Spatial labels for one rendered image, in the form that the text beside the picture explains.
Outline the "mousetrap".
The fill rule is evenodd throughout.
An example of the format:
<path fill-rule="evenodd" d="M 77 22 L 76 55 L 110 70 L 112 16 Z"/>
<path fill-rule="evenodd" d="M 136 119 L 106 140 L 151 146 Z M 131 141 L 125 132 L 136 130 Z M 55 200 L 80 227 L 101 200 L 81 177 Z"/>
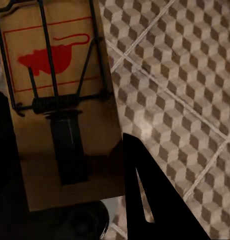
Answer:
<path fill-rule="evenodd" d="M 0 0 L 0 61 L 29 212 L 125 196 L 99 0 Z"/>

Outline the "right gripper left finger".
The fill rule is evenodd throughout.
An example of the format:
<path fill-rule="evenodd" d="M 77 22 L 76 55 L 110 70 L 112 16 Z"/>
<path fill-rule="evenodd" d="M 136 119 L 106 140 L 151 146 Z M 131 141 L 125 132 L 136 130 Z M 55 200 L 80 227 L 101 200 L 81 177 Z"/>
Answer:
<path fill-rule="evenodd" d="M 16 134 L 0 137 L 0 186 L 18 158 Z"/>

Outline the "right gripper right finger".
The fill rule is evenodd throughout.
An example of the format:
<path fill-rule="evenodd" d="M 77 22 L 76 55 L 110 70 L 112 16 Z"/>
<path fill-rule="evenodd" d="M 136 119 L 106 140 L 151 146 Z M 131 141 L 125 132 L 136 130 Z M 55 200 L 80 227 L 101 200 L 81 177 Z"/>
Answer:
<path fill-rule="evenodd" d="M 128 240 L 211 240 L 142 141 L 122 141 Z M 155 223 L 145 219 L 136 169 Z"/>

